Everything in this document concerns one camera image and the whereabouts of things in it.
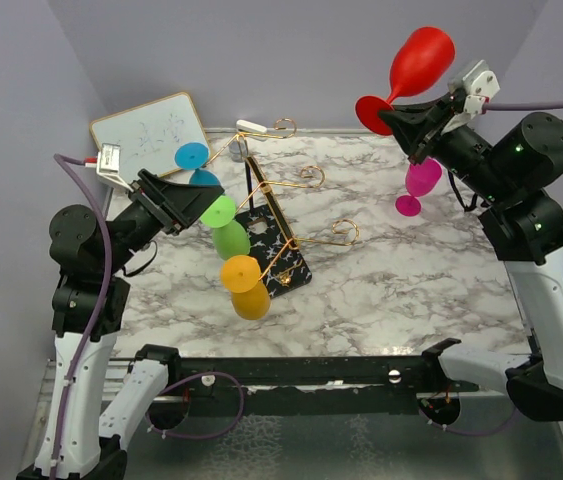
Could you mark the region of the magenta wine glass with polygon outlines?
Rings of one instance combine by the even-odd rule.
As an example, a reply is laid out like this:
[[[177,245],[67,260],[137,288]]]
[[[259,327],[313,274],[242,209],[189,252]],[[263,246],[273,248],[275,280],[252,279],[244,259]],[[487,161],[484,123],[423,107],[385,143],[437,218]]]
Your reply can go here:
[[[397,211],[407,217],[421,212],[420,198],[429,194],[439,182],[443,174],[442,166],[433,158],[426,158],[421,164],[411,164],[405,176],[407,193],[395,201]]]

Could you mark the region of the red wine glass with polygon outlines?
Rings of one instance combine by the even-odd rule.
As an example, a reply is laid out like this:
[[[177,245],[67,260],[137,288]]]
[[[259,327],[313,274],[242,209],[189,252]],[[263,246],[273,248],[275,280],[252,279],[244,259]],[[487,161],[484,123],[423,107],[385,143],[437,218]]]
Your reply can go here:
[[[358,120],[371,132],[389,136],[392,130],[380,119],[379,112],[392,110],[397,98],[413,97],[430,89],[455,59],[451,37],[437,27],[415,30],[399,49],[389,71],[390,94],[386,99],[366,95],[355,104]]]

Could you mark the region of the orange wine glass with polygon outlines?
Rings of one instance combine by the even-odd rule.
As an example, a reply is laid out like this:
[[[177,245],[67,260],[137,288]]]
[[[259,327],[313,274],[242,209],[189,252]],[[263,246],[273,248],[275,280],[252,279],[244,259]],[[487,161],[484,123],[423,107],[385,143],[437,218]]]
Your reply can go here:
[[[248,255],[229,258],[220,272],[222,285],[230,292],[233,308],[245,320],[260,320],[269,311],[271,299],[257,260]]]

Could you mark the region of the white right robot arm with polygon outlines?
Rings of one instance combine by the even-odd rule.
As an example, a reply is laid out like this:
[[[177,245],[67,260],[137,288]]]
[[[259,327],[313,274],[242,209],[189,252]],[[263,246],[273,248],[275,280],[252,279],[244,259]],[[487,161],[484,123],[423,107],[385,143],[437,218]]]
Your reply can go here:
[[[428,350],[422,383],[466,381],[504,393],[539,422],[563,421],[563,209],[547,187],[563,174],[563,121],[529,108],[501,140],[450,127],[458,99],[382,107],[377,116],[409,160],[437,160],[485,202],[479,220],[504,265],[530,343],[500,354],[450,339]]]

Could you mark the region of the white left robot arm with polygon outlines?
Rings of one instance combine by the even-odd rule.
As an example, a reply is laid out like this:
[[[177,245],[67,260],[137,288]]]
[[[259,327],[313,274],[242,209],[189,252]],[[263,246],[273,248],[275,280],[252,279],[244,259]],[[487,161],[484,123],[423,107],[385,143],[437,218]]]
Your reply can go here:
[[[141,170],[131,203],[108,221],[89,189],[86,204],[50,222],[50,256],[60,267],[52,298],[56,372],[44,438],[21,479],[121,479],[127,450],[153,399],[181,385],[175,348],[147,346],[130,378],[102,404],[109,360],[129,283],[119,272],[160,232],[192,226],[224,192],[220,186],[171,183]]]

